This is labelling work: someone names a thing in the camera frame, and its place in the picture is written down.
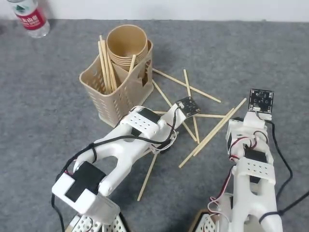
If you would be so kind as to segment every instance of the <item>white wall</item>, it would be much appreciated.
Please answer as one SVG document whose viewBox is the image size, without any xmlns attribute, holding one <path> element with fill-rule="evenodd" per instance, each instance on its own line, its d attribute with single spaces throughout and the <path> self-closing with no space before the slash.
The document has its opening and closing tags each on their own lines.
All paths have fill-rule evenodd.
<svg viewBox="0 0 309 232">
<path fill-rule="evenodd" d="M 309 22 L 309 0 L 39 0 L 49 18 Z M 6 0 L 0 18 L 13 19 Z"/>
</svg>

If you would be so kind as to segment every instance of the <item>circuit board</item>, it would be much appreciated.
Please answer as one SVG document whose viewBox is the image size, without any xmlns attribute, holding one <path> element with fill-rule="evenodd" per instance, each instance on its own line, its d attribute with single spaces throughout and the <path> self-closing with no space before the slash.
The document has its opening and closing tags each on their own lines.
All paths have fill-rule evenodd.
<svg viewBox="0 0 309 232">
<path fill-rule="evenodd" d="M 178 100 L 176 101 L 176 104 L 180 107 L 181 111 L 186 117 L 191 117 L 201 111 L 192 97 L 186 97 Z"/>
<path fill-rule="evenodd" d="M 274 92 L 269 90 L 250 90 L 249 111 L 271 114 Z"/>
</svg>

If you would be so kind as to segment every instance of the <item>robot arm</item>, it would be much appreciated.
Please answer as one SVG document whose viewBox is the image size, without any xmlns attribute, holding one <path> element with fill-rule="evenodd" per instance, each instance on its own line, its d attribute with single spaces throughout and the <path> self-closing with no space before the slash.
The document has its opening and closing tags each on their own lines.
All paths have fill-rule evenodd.
<svg viewBox="0 0 309 232">
<path fill-rule="evenodd" d="M 135 107 L 108 135 L 94 142 L 95 152 L 88 150 L 76 159 L 73 174 L 63 173 L 52 192 L 80 214 L 110 225 L 120 208 L 107 197 L 147 149 L 158 153 L 157 147 L 160 150 L 169 147 L 176 138 L 171 136 L 175 129 L 198 112 L 199 108 L 191 97 L 177 101 L 161 117 L 145 107 Z M 112 172 L 106 175 L 91 163 L 108 156 L 116 157 L 118 162 Z"/>
<path fill-rule="evenodd" d="M 271 120 L 272 96 L 270 91 L 251 90 L 244 120 L 229 121 L 226 142 L 229 158 L 236 163 L 231 170 L 234 194 L 225 193 L 218 200 L 218 210 L 223 213 L 217 222 L 219 232 L 282 232 L 278 215 L 258 222 L 263 214 L 277 211 L 274 159 L 264 121 Z"/>
</svg>

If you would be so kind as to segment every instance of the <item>paper cup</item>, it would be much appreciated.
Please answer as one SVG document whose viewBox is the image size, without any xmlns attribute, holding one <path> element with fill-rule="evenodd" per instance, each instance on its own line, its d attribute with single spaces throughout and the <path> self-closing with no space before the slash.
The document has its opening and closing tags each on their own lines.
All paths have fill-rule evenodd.
<svg viewBox="0 0 309 232">
<path fill-rule="evenodd" d="M 146 33 L 135 25 L 121 25 L 114 28 L 106 39 L 111 59 L 120 65 L 129 65 L 133 55 L 139 62 L 148 53 Z"/>
</svg>

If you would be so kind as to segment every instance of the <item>black cable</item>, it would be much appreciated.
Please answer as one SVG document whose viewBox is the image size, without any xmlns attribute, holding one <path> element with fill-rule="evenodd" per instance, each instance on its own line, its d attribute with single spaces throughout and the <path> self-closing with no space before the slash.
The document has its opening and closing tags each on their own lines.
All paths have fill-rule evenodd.
<svg viewBox="0 0 309 232">
<path fill-rule="evenodd" d="M 174 111 L 174 118 L 173 118 L 173 125 L 171 127 L 171 130 L 170 130 L 170 133 L 169 133 L 169 136 L 167 137 L 166 140 L 160 142 L 160 141 L 155 141 L 155 140 L 151 140 L 151 139 L 147 139 L 147 138 L 143 138 L 143 137 L 138 137 L 138 136 L 134 136 L 134 135 L 123 135 L 123 136 L 118 136 L 118 137 L 115 137 L 115 138 L 112 138 L 112 139 L 108 139 L 108 140 L 104 140 L 104 141 L 101 141 L 101 142 L 98 142 L 98 143 L 91 143 L 89 144 L 87 147 L 85 147 L 84 149 L 80 150 L 79 152 L 77 152 L 74 156 L 72 156 L 67 162 L 66 164 L 64 165 L 64 167 L 62 168 L 61 172 L 57 175 L 56 177 L 56 181 L 61 177 L 61 175 L 68 169 L 68 167 L 70 166 L 70 164 L 75 160 L 77 159 L 82 153 L 92 149 L 93 152 L 94 152 L 94 162 L 97 160 L 97 153 L 96 153 L 96 150 L 95 150 L 95 147 L 97 146 L 100 146 L 100 145 L 103 145 L 103 144 L 107 144 L 107 143 L 111 143 L 111 142 L 114 142 L 114 141 L 117 141 L 117 140 L 120 140 L 120 139 L 138 139 L 138 140 L 143 140 L 145 142 L 149 142 L 149 143 L 152 143 L 152 144 L 165 144 L 167 141 L 170 140 L 172 134 L 173 134 L 173 131 L 175 130 L 175 125 L 176 125 L 176 112 L 177 110 L 179 109 L 179 107 Z M 60 210 L 56 207 L 55 205 L 55 195 L 52 193 L 52 198 L 51 198 L 51 205 L 52 207 L 54 208 L 54 210 L 57 212 L 58 216 L 59 216 L 59 219 L 60 219 L 60 224 L 61 224 L 61 230 L 62 232 L 65 232 L 65 228 L 64 228 L 64 222 L 63 222 L 63 217 L 62 217 L 62 214 L 60 212 Z"/>
<path fill-rule="evenodd" d="M 279 197 L 281 196 L 282 194 L 282 191 L 283 189 L 285 188 L 285 186 L 291 181 L 291 179 L 293 178 L 293 171 L 291 169 L 291 167 L 289 166 L 289 164 L 287 163 L 286 159 L 284 158 L 284 156 L 282 155 L 280 149 L 279 149 L 279 146 L 278 146 L 278 142 L 277 142 L 277 139 L 276 139 L 276 134 L 275 134 L 275 124 L 272 122 L 272 121 L 269 121 L 269 120 L 265 120 L 265 122 L 267 123 L 270 123 L 272 125 L 272 137 L 273 137 L 273 140 L 274 140 L 274 143 L 275 143 L 275 146 L 276 146 L 276 149 L 277 149 L 277 152 L 278 154 L 280 155 L 282 161 L 284 162 L 285 166 L 287 167 L 287 169 L 289 170 L 290 172 L 290 176 L 289 178 L 283 183 L 283 185 L 280 187 L 278 193 L 277 193 L 277 196 L 276 196 L 276 200 L 278 201 Z M 290 205 L 288 205 L 287 207 L 285 207 L 284 209 L 282 210 L 278 210 L 278 211 L 275 211 L 275 212 L 267 212 L 265 214 L 263 214 L 260 219 L 259 219 L 259 223 L 262 222 L 262 220 L 264 218 L 266 218 L 267 216 L 270 216 L 270 215 L 279 215 L 279 216 L 283 216 L 287 211 L 289 211 L 291 208 L 293 208 L 294 206 L 296 206 L 297 204 L 299 204 L 302 200 L 304 200 L 306 197 L 309 196 L 309 191 L 306 192 L 304 195 L 302 195 L 300 198 L 298 198 L 296 201 L 294 201 L 293 203 L 291 203 Z"/>
<path fill-rule="evenodd" d="M 62 217 L 62 214 L 61 214 L 60 210 L 58 209 L 58 207 L 55 206 L 55 195 L 53 193 L 52 193 L 51 204 L 52 204 L 53 209 L 57 212 L 57 214 L 59 216 L 59 220 L 60 220 L 60 224 L 61 224 L 61 231 L 65 232 L 63 217 Z"/>
<path fill-rule="evenodd" d="M 293 203 L 291 203 L 290 205 L 288 205 L 287 207 L 285 207 L 284 209 L 282 210 L 278 210 L 278 211 L 275 211 L 275 212 L 268 212 L 268 213 L 265 213 L 263 214 L 260 219 L 259 219 L 259 223 L 262 222 L 262 220 L 264 218 L 266 218 L 267 216 L 270 216 L 270 215 L 279 215 L 279 216 L 283 216 L 287 211 L 289 211 L 290 209 L 292 209 L 294 206 L 296 206 L 298 203 L 300 203 L 302 200 L 304 200 L 306 197 L 309 196 L 309 191 L 306 192 L 304 195 L 302 195 L 300 198 L 298 198 L 296 201 L 294 201 Z"/>
<path fill-rule="evenodd" d="M 280 187 L 277 195 L 276 195 L 276 201 L 279 200 L 279 197 L 281 196 L 282 194 L 282 191 L 283 189 L 286 187 L 286 185 L 292 180 L 293 178 L 293 171 L 290 167 L 290 165 L 288 164 L 288 162 L 286 161 L 286 159 L 284 158 L 283 154 L 281 153 L 280 151 L 280 148 L 278 146 L 278 142 L 277 142 L 277 139 L 276 139 L 276 134 L 275 134 L 275 123 L 273 123 L 272 121 L 269 121 L 269 120 L 265 120 L 265 122 L 267 123 L 270 123 L 272 125 L 272 137 L 273 137 L 273 140 L 274 140 L 274 144 L 275 144 L 275 147 L 276 147 L 276 150 L 279 154 L 279 156 L 281 157 L 283 163 L 285 164 L 286 168 L 289 170 L 290 172 L 290 176 L 289 178 L 282 184 L 282 186 Z"/>
</svg>

